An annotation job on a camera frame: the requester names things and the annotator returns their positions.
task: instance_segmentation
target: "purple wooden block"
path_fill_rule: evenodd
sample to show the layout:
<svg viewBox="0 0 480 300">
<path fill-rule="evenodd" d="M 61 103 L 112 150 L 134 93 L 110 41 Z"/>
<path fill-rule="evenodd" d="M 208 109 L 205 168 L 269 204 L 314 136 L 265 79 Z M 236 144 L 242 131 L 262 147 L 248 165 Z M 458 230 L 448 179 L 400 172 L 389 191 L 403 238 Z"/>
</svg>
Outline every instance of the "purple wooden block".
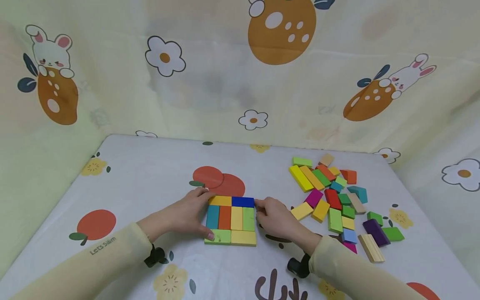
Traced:
<svg viewBox="0 0 480 300">
<path fill-rule="evenodd" d="M 324 193 L 317 189 L 313 189 L 307 196 L 307 199 L 305 199 L 305 202 L 308 203 L 312 208 L 315 208 L 323 196 Z"/>
<path fill-rule="evenodd" d="M 373 239 L 377 243 L 378 247 L 390 245 L 390 240 L 385 235 L 377 220 L 370 219 L 368 221 L 365 221 L 363 222 L 363 227 L 365 228 L 367 233 L 373 236 Z"/>
</svg>

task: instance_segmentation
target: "square block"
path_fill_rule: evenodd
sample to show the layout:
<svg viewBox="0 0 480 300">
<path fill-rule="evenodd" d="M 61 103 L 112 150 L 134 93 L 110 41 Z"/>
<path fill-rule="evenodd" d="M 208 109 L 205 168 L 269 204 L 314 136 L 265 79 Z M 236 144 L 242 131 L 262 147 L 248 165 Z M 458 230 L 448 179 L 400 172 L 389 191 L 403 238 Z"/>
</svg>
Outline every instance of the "square block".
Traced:
<svg viewBox="0 0 480 300">
<path fill-rule="evenodd" d="M 219 245 L 230 245 L 231 243 L 231 231 L 222 230 L 222 229 L 212 229 L 213 234 L 215 235 L 214 240 L 205 239 L 205 244 L 219 244 Z"/>
<path fill-rule="evenodd" d="M 294 207 L 290 212 L 298 221 L 300 221 L 311 214 L 313 212 L 313 208 L 310 206 L 310 204 L 304 202 L 299 206 Z"/>
<path fill-rule="evenodd" d="M 255 200 L 248 197 L 232 197 L 232 206 L 255 207 Z"/>
<path fill-rule="evenodd" d="M 220 215 L 218 216 L 218 229 L 230 230 L 232 219 L 232 207 L 221 206 Z"/>
<path fill-rule="evenodd" d="M 243 207 L 232 206 L 231 230 L 243 230 Z"/>
<path fill-rule="evenodd" d="M 220 206 L 209 205 L 207 208 L 207 226 L 210 229 L 218 229 L 218 218 L 220 216 Z"/>
<path fill-rule="evenodd" d="M 232 197 L 230 196 L 213 196 L 208 200 L 210 205 L 232 206 Z"/>
<path fill-rule="evenodd" d="M 251 207 L 243 207 L 243 230 L 255 231 L 255 212 Z"/>
<path fill-rule="evenodd" d="M 343 228 L 355 230 L 355 221 L 353 219 L 347 218 L 346 216 L 342 216 L 342 225 Z"/>
<path fill-rule="evenodd" d="M 257 236 L 255 231 L 232 230 L 231 244 L 239 246 L 256 246 Z"/>
<path fill-rule="evenodd" d="M 358 243 L 357 235 L 355 234 L 355 231 L 351 229 L 343 228 L 343 233 L 341 237 L 342 237 L 342 242 L 347 241 L 352 244 Z"/>
</svg>

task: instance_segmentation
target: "yellow flower print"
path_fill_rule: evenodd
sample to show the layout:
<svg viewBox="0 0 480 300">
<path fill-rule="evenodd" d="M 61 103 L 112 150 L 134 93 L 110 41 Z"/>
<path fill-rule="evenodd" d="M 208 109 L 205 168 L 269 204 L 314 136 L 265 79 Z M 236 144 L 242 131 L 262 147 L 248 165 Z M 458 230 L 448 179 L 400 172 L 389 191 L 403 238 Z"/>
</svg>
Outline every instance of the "yellow flower print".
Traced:
<svg viewBox="0 0 480 300">
<path fill-rule="evenodd" d="M 83 176 L 96 176 L 103 171 L 103 168 L 105 168 L 105 166 L 107 166 L 106 161 L 103 161 L 98 157 L 94 157 L 88 161 L 80 174 L 82 174 Z"/>
<path fill-rule="evenodd" d="M 258 153 L 263 153 L 270 149 L 270 146 L 263 146 L 263 145 L 250 145 L 250 148 L 257 151 Z"/>
<path fill-rule="evenodd" d="M 185 269 L 178 269 L 176 265 L 169 264 L 162 275 L 153 281 L 153 289 L 156 290 L 157 300 L 181 300 L 185 289 L 183 285 L 187 281 L 188 273 Z"/>
<path fill-rule="evenodd" d="M 318 284 L 318 289 L 325 295 L 327 300 L 345 300 L 345 294 L 343 292 L 334 288 L 323 279 Z"/>
<path fill-rule="evenodd" d="M 403 210 L 390 208 L 390 219 L 398 223 L 403 229 L 413 226 L 412 220 L 408 218 Z"/>
</svg>

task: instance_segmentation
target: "block arrangement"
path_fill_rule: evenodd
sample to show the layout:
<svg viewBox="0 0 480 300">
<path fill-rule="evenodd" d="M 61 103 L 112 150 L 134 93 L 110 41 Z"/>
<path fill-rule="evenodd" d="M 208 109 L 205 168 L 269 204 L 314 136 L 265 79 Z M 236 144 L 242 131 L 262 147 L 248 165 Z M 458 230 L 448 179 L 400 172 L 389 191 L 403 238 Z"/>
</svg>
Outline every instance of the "block arrangement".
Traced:
<svg viewBox="0 0 480 300">
<path fill-rule="evenodd" d="M 212 230 L 215 239 L 205 239 L 205 244 L 256 246 L 254 206 L 253 198 L 212 197 L 206 226 Z"/>
</svg>

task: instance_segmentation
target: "green wooden block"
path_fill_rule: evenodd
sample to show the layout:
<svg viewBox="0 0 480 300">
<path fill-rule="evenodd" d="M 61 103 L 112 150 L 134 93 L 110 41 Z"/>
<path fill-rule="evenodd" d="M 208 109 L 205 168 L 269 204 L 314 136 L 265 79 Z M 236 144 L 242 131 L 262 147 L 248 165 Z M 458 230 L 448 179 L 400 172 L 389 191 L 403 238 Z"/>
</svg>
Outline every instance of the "green wooden block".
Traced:
<svg viewBox="0 0 480 300">
<path fill-rule="evenodd" d="M 343 232 L 341 211 L 334 208 L 328 209 L 328 230 L 338 234 Z"/>
<path fill-rule="evenodd" d="M 340 203 L 342 205 L 352 204 L 352 202 L 350 201 L 350 197 L 347 194 L 338 194 L 338 198 L 340 199 Z"/>
<path fill-rule="evenodd" d="M 230 245 L 232 242 L 231 231 L 225 229 L 211 229 L 213 234 L 215 234 L 214 240 L 205 239 L 205 244 L 216 244 L 216 245 Z"/>
<path fill-rule="evenodd" d="M 324 187 L 327 187 L 330 184 L 332 184 L 330 180 L 328 180 L 327 177 L 325 177 L 325 175 L 319 169 L 313 170 L 312 173 L 324 185 Z"/>
<path fill-rule="evenodd" d="M 294 166 L 307 166 L 309 168 L 312 167 L 312 161 L 310 159 L 301 158 L 301 157 L 293 157 L 292 163 Z"/>
<path fill-rule="evenodd" d="M 342 216 L 346 216 L 350 219 L 355 219 L 355 209 L 349 205 L 342 205 Z"/>
<path fill-rule="evenodd" d="M 379 214 L 376 214 L 374 212 L 368 212 L 367 213 L 367 219 L 375 219 L 378 222 L 378 225 L 383 226 L 384 225 L 384 220 L 382 219 L 382 216 Z"/>
<path fill-rule="evenodd" d="M 401 241 L 405 239 L 402 232 L 397 227 L 384 227 L 382 230 L 390 241 Z"/>
<path fill-rule="evenodd" d="M 255 231 L 255 212 L 252 207 L 243 208 L 243 230 Z"/>
</svg>

